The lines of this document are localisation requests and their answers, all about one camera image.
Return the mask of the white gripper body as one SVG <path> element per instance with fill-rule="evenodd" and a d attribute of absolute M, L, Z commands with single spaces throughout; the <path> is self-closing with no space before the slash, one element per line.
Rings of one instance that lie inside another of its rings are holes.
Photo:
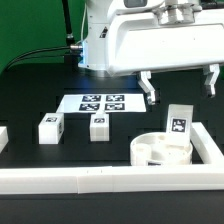
<path fill-rule="evenodd" d="M 105 60 L 111 75 L 202 68 L 224 64 L 224 2 L 113 0 Z"/>

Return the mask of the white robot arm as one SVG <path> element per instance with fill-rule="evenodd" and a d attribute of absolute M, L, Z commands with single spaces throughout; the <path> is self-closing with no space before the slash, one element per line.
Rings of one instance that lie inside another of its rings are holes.
<path fill-rule="evenodd" d="M 201 68 L 207 95 L 224 64 L 224 2 L 200 0 L 85 0 L 88 34 L 83 68 L 132 75 L 156 102 L 149 82 L 156 72 Z"/>

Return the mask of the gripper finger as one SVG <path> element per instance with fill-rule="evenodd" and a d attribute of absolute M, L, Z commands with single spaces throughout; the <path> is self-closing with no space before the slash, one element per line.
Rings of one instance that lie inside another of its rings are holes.
<path fill-rule="evenodd" d="M 150 83 L 151 72 L 150 71 L 140 71 L 137 75 L 138 84 L 143 89 L 147 95 L 147 102 L 149 105 L 156 104 L 156 91 L 152 84 Z"/>
<path fill-rule="evenodd" d="M 203 67 L 203 74 L 206 76 L 205 88 L 209 98 L 216 95 L 215 84 L 220 74 L 220 66 L 218 64 L 209 64 Z"/>

